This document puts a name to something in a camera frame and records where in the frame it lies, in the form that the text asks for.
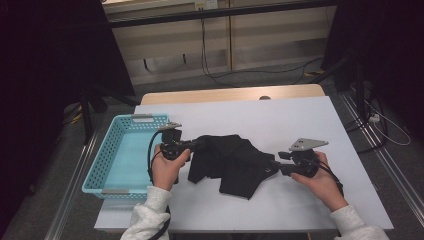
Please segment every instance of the black cloth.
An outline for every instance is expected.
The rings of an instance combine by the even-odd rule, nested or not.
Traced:
[[[250,199],[259,184],[274,175],[273,154],[256,149],[238,135],[201,136],[205,147],[194,152],[188,180],[198,183],[204,177],[221,178],[219,192]]]

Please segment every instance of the white sleeve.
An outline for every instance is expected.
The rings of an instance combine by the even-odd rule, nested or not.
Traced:
[[[330,217],[336,222],[337,228],[342,235],[335,239],[389,239],[380,227],[366,225],[352,205],[334,211],[330,214]]]
[[[171,196],[172,194],[169,191],[149,186],[146,202],[134,206],[131,225],[124,232],[121,240],[149,239],[155,235],[170,217],[165,211]],[[168,240],[168,231],[159,239]]]

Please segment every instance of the human hand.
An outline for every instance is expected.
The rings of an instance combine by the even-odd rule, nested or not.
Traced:
[[[190,157],[190,150],[186,149],[173,161],[166,159],[160,152],[160,145],[155,147],[155,158],[152,164],[153,185],[158,188],[170,191],[178,177],[180,168],[185,165]]]
[[[315,152],[318,159],[328,165],[327,156],[322,152]],[[320,199],[331,212],[349,205],[340,193],[333,177],[323,169],[319,168],[313,178],[308,178],[297,173],[290,175],[296,182],[305,185],[309,190]]]

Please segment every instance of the black curtain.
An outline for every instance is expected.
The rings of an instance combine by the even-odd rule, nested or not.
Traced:
[[[99,0],[0,0],[0,236],[47,164],[63,110],[80,100],[82,87],[134,94],[111,29],[78,27],[99,22],[107,22]]]
[[[323,69],[343,56],[350,61],[336,74],[336,87],[348,88],[356,64],[364,78],[417,136],[424,137],[424,9],[422,2],[342,0],[327,43]]]

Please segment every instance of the basket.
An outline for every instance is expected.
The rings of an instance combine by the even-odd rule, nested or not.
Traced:
[[[101,199],[146,199],[151,185],[147,151],[153,134],[169,122],[163,114],[116,116],[82,186]],[[160,142],[160,134],[154,146]]]

